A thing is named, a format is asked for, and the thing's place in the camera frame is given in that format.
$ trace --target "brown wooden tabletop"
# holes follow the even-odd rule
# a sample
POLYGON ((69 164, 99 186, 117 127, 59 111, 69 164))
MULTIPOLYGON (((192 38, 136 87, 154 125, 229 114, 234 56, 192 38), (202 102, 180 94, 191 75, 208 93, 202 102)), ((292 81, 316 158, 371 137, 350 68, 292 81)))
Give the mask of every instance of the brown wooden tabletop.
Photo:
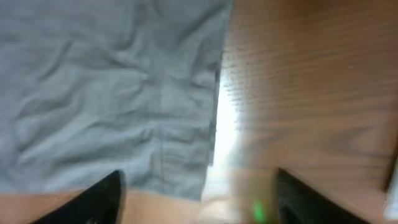
MULTIPOLYGON (((381 223, 398 128, 398 1, 236 0, 203 203, 130 191, 123 223, 251 223, 286 167, 381 223)), ((0 196, 27 223, 77 193, 0 196)))

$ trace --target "dark object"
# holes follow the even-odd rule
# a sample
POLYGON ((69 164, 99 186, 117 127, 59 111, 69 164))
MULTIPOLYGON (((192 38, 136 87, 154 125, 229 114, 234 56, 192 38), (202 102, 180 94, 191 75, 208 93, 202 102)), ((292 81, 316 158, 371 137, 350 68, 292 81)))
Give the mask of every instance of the dark object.
POLYGON ((365 224, 287 171, 278 172, 279 216, 282 224, 365 224))
POLYGON ((122 173, 114 171, 33 224, 115 224, 124 198, 123 189, 122 173))

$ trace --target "green object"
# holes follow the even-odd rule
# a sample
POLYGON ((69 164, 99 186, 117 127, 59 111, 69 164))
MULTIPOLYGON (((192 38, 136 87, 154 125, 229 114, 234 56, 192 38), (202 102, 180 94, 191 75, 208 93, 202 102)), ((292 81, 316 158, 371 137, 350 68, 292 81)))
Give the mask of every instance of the green object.
POLYGON ((264 212, 264 209, 259 200, 256 200, 254 202, 253 212, 256 223, 261 223, 261 224, 267 223, 267 215, 264 212))

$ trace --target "wooden table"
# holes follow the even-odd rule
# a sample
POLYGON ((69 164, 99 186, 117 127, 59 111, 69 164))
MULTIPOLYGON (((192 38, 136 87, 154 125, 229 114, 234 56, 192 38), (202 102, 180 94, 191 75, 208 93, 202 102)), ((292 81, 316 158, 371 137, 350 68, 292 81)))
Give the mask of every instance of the wooden table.
MULTIPOLYGON (((130 191, 123 223, 249 223, 256 198, 275 219, 279 166, 382 222, 397 60, 398 1, 236 0, 203 204, 130 191)), ((0 196, 0 223, 26 223, 76 194, 0 196)))

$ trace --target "cloth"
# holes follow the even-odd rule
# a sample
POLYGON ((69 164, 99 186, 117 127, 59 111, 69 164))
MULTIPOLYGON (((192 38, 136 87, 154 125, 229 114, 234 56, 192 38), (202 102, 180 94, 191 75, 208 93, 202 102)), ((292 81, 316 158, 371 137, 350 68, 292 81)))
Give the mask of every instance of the cloth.
POLYGON ((199 199, 232 0, 0 0, 0 192, 199 199))

